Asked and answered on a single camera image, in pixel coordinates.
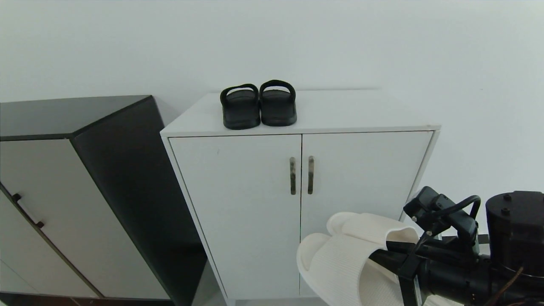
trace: black handle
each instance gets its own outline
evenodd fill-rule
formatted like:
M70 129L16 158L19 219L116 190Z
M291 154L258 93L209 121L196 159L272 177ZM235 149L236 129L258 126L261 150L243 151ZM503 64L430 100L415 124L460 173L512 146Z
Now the black handle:
M23 215L23 218L25 218L29 223L32 223L35 227L38 227L39 229L43 228L45 224L42 221L39 221L37 223L34 222L32 218L27 214L27 212L24 211L24 209L21 207L21 205L18 202L21 198L22 196L18 193L15 193L14 195L11 196L11 201L15 205L15 208L19 211L21 215Z
M295 170L295 158L289 159L289 178L291 180L291 194L296 194L296 170Z
M308 194L313 193L313 172L314 172L314 158L310 156L308 158Z

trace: black and white cabinet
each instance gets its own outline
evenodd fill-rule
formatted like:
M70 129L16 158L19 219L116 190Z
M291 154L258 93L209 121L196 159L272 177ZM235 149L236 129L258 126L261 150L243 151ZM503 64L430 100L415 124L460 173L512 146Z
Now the black and white cabinet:
M190 304L206 255L152 96L0 103L0 291Z

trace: black cabinet top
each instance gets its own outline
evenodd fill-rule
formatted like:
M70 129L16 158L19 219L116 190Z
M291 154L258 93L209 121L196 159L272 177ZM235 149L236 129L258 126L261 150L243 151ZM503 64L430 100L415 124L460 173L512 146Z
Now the black cabinet top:
M70 138L150 95L0 103L0 140Z

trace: black cable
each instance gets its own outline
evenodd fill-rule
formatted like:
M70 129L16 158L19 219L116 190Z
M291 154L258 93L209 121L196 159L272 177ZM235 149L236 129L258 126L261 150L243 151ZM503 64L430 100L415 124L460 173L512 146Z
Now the black cable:
M459 202L459 203L457 203L457 204L455 204L455 205L453 205L451 207L448 207L446 209L434 211L434 212L432 212L432 215L434 217L443 217L443 216L446 216L446 215L451 215L452 213L458 212L458 211L462 210L463 208L467 207L468 205L470 205L472 203L474 203L474 205L472 205L470 216L473 219L476 219L476 214L478 213L478 210L480 209L480 204L481 204L481 199L477 195L472 195L472 196L464 199L463 201L461 201L461 202Z

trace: cabinet top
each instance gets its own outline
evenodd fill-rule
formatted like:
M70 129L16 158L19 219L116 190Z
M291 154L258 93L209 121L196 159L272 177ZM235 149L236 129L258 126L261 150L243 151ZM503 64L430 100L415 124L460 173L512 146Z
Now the cabinet top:
M301 90L296 92L297 122L286 127L260 124L247 130L223 126L219 93L205 95L161 131L163 137L236 136L342 132L434 131L440 125L381 90Z
M0 103L0 140L74 137L85 127L149 97L83 97Z

